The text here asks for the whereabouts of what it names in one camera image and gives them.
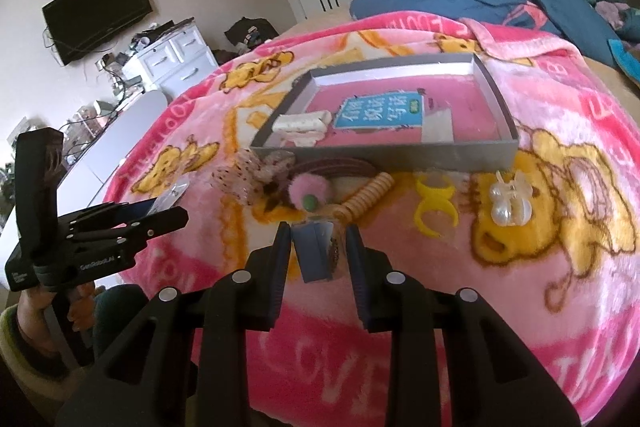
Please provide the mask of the person's left hand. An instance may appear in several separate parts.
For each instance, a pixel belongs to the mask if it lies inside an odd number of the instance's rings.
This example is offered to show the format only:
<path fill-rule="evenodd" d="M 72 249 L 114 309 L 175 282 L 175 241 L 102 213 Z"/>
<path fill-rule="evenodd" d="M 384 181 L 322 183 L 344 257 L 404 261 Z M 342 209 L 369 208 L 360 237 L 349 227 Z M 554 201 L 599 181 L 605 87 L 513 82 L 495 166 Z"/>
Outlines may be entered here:
<path fill-rule="evenodd" d="M 94 325 L 96 284 L 82 284 L 76 287 L 76 291 L 78 298 L 70 305 L 67 320 L 72 323 L 75 332 L 85 332 Z M 53 358 L 58 354 L 58 348 L 44 316 L 44 311 L 50 307 L 54 297 L 54 294 L 43 287 L 29 288 L 21 292 L 16 308 L 21 336 L 30 347 L 47 358 Z"/>

